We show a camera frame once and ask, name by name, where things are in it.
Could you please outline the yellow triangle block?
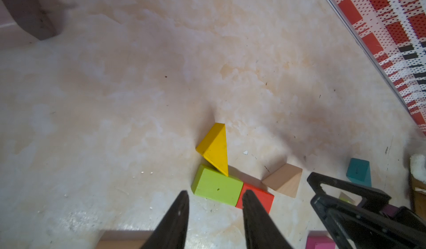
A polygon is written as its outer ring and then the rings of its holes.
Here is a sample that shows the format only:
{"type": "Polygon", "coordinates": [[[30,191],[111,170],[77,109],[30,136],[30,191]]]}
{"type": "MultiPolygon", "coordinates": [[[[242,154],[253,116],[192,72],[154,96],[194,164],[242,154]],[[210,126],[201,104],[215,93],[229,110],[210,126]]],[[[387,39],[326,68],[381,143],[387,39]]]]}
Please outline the yellow triangle block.
{"type": "Polygon", "coordinates": [[[225,124],[215,123],[198,144],[196,151],[223,175],[229,176],[225,124]]]}

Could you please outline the red rectangular block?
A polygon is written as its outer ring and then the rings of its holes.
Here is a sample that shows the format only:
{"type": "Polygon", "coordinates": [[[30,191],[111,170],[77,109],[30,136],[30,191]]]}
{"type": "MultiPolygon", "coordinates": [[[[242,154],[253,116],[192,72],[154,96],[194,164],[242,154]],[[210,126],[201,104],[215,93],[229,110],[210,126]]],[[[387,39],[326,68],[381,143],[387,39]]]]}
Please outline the red rectangular block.
{"type": "Polygon", "coordinates": [[[259,202],[261,202],[262,206],[264,207],[265,211],[267,213],[270,213],[270,210],[272,208],[272,204],[274,202],[275,196],[263,189],[257,188],[256,186],[250,185],[246,182],[244,182],[242,190],[240,192],[239,199],[236,204],[236,208],[243,209],[243,195],[247,190],[251,190],[256,195],[259,202]]]}

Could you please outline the natural wood rectangular block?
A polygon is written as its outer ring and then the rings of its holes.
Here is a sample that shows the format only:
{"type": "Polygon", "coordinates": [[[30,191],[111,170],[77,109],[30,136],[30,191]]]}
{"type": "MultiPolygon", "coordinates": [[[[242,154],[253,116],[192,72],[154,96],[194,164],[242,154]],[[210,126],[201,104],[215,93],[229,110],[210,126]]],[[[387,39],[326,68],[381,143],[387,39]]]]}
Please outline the natural wood rectangular block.
{"type": "Polygon", "coordinates": [[[150,230],[105,230],[96,249],[140,249],[150,238],[150,230]]]}

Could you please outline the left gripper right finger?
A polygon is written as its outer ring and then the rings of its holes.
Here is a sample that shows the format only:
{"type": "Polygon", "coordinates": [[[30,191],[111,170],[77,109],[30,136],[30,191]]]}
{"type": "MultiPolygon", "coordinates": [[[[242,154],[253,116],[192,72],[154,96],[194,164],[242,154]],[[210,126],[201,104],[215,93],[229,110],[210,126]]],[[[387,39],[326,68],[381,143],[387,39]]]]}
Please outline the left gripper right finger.
{"type": "Polygon", "coordinates": [[[247,249],[291,249],[252,190],[243,194],[243,216],[247,249]]]}

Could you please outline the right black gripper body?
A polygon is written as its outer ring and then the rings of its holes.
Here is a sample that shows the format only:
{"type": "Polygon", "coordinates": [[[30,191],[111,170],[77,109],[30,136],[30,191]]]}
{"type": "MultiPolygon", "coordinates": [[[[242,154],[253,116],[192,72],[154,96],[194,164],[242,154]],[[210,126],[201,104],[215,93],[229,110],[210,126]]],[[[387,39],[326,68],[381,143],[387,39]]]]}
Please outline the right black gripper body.
{"type": "Polygon", "coordinates": [[[424,249],[426,233],[366,209],[359,209],[359,222],[366,228],[361,249],[424,249]]]}

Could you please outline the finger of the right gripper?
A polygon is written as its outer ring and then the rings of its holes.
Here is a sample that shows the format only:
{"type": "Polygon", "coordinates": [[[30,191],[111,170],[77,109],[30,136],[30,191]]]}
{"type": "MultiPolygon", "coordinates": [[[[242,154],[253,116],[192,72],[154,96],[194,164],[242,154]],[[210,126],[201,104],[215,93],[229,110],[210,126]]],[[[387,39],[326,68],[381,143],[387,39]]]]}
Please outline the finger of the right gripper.
{"type": "Polygon", "coordinates": [[[362,198],[361,203],[358,205],[359,208],[383,209],[391,199],[387,193],[380,189],[357,185],[316,172],[312,172],[308,176],[307,182],[316,195],[327,195],[322,189],[323,184],[358,195],[362,198]]]}
{"type": "Polygon", "coordinates": [[[360,249],[366,228],[359,222],[359,209],[325,195],[315,195],[311,205],[339,249],[360,249]]]}

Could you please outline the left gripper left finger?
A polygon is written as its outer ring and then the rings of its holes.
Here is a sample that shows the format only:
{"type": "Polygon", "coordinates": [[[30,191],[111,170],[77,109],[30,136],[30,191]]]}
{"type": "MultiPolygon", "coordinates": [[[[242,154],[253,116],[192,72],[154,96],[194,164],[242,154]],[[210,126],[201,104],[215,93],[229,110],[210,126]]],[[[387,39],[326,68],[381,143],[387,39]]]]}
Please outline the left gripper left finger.
{"type": "Polygon", "coordinates": [[[183,249],[189,222],[189,207],[189,195],[183,190],[141,249],[183,249]]]}

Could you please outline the light green rectangular block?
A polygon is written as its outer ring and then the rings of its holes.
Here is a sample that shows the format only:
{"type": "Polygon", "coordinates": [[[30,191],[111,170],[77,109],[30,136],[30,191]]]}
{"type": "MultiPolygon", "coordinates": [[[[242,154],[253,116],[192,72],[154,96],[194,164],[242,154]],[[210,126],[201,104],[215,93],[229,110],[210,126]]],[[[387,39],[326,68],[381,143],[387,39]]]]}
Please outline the light green rectangular block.
{"type": "Polygon", "coordinates": [[[200,165],[191,186],[192,192],[202,198],[236,206],[244,183],[225,176],[206,165],[200,165]]]}

